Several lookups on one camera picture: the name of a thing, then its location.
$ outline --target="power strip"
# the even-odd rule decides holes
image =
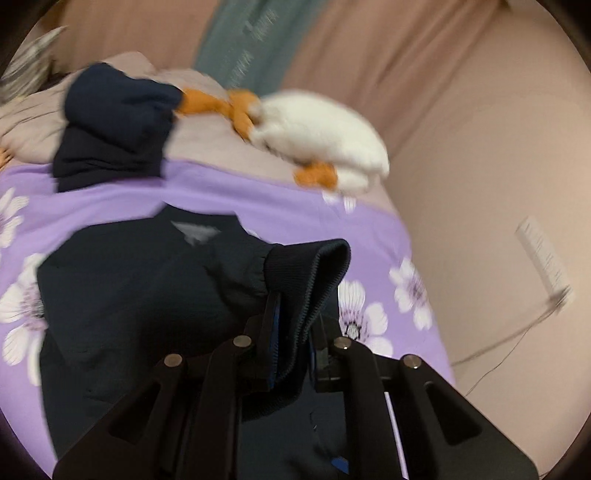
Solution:
[[[538,221],[529,216],[517,227],[517,237],[527,251],[550,296],[565,295],[562,306],[574,300],[573,288],[562,260]]]

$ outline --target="blue fabric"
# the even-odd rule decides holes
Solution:
[[[106,63],[80,74],[64,103],[66,119],[128,151],[137,151],[161,129],[172,126],[173,110],[183,99],[173,85],[132,79]]]
[[[53,159],[57,191],[159,177],[173,112],[182,99],[172,85],[131,79],[106,63],[90,66],[64,103],[69,124]]]

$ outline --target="navy cloth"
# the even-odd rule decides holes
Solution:
[[[93,225],[39,267],[48,331],[40,354],[46,418],[58,456],[164,356],[194,356],[240,334],[282,293],[277,383],[248,398],[246,416],[271,414],[300,394],[311,324],[338,316],[349,245],[271,245],[235,215],[171,206],[153,218]]]
[[[97,63],[72,83],[68,125],[53,159],[58,192],[134,177],[159,177],[164,144],[183,93]]]

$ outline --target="purple bedsheet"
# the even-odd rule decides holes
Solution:
[[[203,213],[235,212],[267,242],[345,238],[352,261],[339,286],[341,327],[374,352],[422,356],[453,374],[399,218],[353,199],[264,183],[195,163],[165,165],[165,180],[126,180],[54,193],[48,166],[14,167],[0,177],[0,408],[31,456],[55,465],[41,403],[38,353],[43,307],[36,267],[74,231],[151,216],[168,203]]]

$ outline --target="pillow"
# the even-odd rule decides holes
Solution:
[[[49,76],[50,47],[64,29],[65,27],[55,28],[17,50],[0,79],[0,103],[39,90]]]

